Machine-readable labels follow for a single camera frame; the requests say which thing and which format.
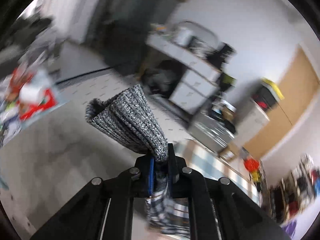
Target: tan door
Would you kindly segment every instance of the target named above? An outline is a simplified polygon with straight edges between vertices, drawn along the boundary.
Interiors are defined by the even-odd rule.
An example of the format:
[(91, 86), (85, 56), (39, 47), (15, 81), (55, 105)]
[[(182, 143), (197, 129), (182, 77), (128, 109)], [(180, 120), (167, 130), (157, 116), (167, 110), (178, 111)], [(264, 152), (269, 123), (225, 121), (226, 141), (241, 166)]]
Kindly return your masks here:
[(265, 155), (291, 130), (319, 88), (318, 77), (300, 47), (279, 88), (284, 100), (267, 113), (270, 122), (244, 145), (256, 159)]

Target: metal bolt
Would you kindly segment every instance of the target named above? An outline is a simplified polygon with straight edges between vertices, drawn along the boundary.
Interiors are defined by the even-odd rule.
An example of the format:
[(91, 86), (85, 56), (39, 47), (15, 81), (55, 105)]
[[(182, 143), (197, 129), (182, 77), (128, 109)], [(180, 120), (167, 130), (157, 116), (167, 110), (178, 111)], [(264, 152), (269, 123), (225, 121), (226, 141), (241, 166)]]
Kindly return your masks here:
[(140, 172), (140, 170), (137, 167), (132, 167), (132, 168), (130, 168), (129, 172), (132, 175), (136, 175), (136, 174), (138, 174)]
[(100, 185), (101, 182), (102, 182), (102, 179), (100, 179), (100, 178), (94, 178), (94, 179), (91, 180), (91, 183), (93, 185)]
[(222, 177), (220, 179), (221, 184), (223, 185), (229, 185), (230, 184), (230, 179), (228, 179), (227, 177)]
[(185, 174), (190, 174), (192, 172), (192, 169), (189, 167), (183, 167), (182, 172)]

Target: brown wooden panel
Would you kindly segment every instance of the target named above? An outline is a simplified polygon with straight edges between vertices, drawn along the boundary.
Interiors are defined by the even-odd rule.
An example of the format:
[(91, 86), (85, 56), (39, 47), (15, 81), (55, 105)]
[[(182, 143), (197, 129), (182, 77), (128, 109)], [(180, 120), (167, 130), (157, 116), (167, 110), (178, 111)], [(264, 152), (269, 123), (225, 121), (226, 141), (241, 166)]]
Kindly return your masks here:
[(279, 105), (294, 125), (319, 88), (318, 77), (302, 48), (298, 48), (279, 88), (284, 95)]
[(270, 110), (267, 115), (270, 122), (244, 145), (244, 148), (257, 160), (276, 145), (292, 127), (279, 105)]

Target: toilet paper roll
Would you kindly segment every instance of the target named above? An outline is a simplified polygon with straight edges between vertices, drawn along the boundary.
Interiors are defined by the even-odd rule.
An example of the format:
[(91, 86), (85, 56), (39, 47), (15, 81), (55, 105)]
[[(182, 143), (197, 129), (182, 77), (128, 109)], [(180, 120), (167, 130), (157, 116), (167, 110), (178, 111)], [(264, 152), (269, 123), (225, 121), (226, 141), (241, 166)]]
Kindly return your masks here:
[(44, 88), (24, 84), (19, 93), (19, 101), (29, 105), (39, 105), (44, 99)]

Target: white desk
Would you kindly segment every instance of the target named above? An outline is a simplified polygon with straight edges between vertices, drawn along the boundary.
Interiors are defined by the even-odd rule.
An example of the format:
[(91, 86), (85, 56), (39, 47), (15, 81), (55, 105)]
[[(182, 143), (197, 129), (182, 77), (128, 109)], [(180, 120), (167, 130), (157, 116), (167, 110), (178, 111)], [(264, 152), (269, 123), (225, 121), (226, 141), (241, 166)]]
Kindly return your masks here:
[(221, 71), (159, 34), (149, 35), (146, 44), (189, 68), (169, 100), (189, 114), (194, 114), (198, 107), (217, 89), (215, 81), (221, 75)]

